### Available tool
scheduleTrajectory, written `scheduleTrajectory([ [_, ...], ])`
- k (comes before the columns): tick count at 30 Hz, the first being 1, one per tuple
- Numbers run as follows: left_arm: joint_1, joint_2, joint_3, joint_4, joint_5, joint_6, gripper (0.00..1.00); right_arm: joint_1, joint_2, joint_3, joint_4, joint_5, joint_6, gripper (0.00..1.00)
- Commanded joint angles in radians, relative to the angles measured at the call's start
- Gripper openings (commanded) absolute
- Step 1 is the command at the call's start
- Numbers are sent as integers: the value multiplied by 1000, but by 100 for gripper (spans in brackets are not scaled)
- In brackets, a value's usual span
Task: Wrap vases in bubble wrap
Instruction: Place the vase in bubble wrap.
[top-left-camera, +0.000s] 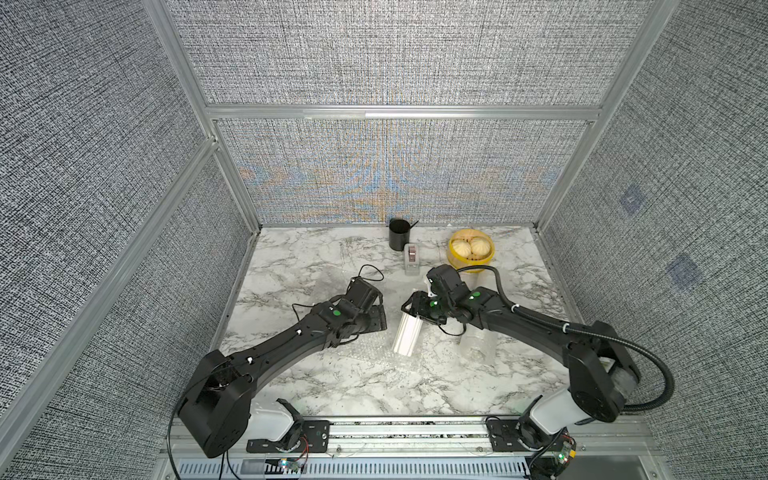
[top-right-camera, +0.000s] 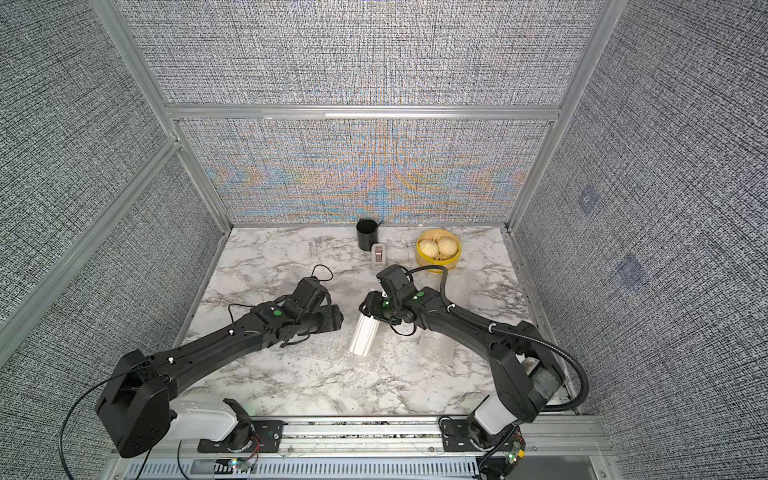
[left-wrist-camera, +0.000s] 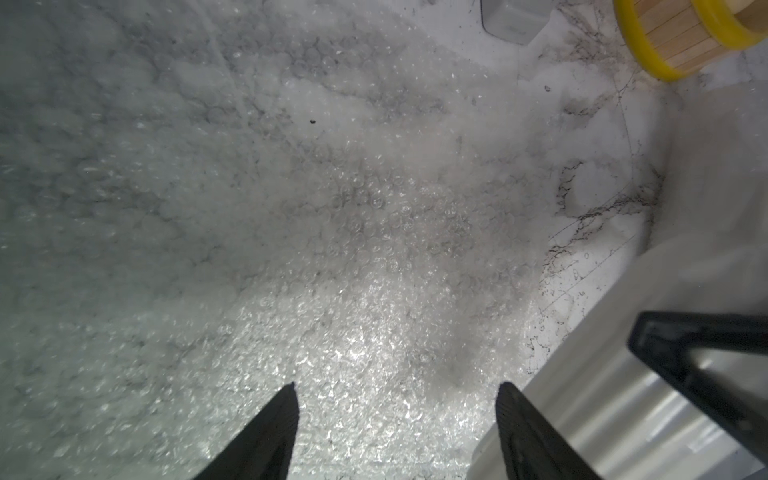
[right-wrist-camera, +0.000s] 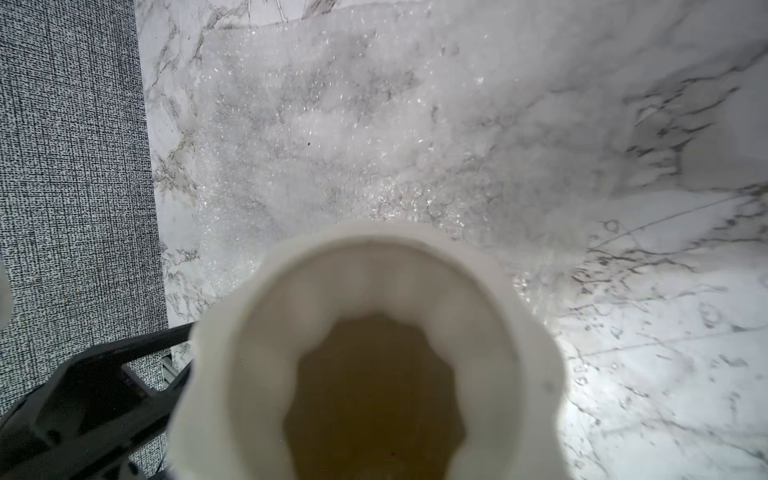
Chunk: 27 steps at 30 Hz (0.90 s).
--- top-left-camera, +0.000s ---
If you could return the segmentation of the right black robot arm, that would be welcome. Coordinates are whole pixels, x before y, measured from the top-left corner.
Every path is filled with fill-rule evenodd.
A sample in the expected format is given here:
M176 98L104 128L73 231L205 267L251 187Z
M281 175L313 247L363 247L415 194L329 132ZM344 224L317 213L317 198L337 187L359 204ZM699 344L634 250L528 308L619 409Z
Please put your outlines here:
M568 384L533 401L516 423L523 448L540 450L560 430L580 421L614 422L639 384L640 372L613 328L570 324L513 303L501 287L471 289L460 272L440 265L426 275L428 289L416 291L401 310L442 326L453 318L463 325L516 339L557 360Z

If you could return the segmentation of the small white ribbed vase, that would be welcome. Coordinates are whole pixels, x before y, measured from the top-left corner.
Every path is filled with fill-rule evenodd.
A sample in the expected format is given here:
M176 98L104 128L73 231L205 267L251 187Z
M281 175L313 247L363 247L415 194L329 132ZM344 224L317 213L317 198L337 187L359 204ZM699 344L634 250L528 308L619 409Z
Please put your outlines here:
M410 313L414 297L417 295L418 291L414 290L409 299L401 306L402 316L393 344L393 352L405 357L412 356L423 326L423 321L417 315Z

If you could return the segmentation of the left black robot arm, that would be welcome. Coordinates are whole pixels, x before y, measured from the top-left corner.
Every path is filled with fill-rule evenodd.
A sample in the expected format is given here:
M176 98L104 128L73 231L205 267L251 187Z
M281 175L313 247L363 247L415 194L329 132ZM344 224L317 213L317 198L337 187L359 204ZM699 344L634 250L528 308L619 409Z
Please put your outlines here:
M386 329L383 294L361 277L345 293L312 305L298 322L245 350L206 354L175 407L175 414L208 458L222 456L246 433L290 451L300 442L304 419L284 399L251 411L253 398L302 359L337 348L362 334Z

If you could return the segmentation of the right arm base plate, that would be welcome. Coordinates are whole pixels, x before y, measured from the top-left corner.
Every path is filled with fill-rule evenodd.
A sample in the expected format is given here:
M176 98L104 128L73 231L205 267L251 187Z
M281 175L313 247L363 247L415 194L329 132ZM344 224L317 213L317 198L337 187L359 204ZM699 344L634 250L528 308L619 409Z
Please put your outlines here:
M494 452L533 452L542 446L540 430L527 419L489 416L485 426Z

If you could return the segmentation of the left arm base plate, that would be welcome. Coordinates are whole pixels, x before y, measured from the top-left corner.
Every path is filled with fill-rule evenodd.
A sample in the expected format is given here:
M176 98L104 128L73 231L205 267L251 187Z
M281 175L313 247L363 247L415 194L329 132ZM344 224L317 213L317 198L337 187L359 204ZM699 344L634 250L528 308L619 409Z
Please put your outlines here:
M246 444L247 453L288 454L298 456L300 453L326 453L330 438L331 423L327 420L304 420L293 426L288 433L278 441L266 439L249 439Z

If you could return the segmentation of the tall white ribbed vase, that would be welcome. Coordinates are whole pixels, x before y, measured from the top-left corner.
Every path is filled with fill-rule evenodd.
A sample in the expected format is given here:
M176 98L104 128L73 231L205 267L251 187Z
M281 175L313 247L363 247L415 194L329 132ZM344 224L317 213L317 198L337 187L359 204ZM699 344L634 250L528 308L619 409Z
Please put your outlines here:
M498 335L489 330L468 329L461 337L459 351L463 359L493 365L496 359Z

